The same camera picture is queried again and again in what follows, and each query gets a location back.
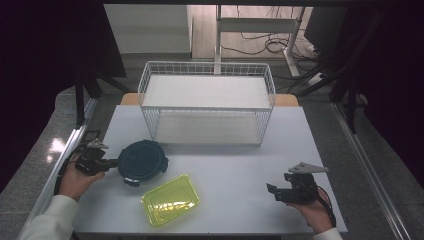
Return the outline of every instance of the green plastic tray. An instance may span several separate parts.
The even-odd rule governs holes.
[[[199,204],[200,199],[188,175],[183,174],[146,193],[141,202],[150,223],[158,227],[186,213]]]

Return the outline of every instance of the wire basket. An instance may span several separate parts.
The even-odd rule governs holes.
[[[162,144],[260,145],[274,95],[269,66],[252,63],[148,62],[138,87]]]

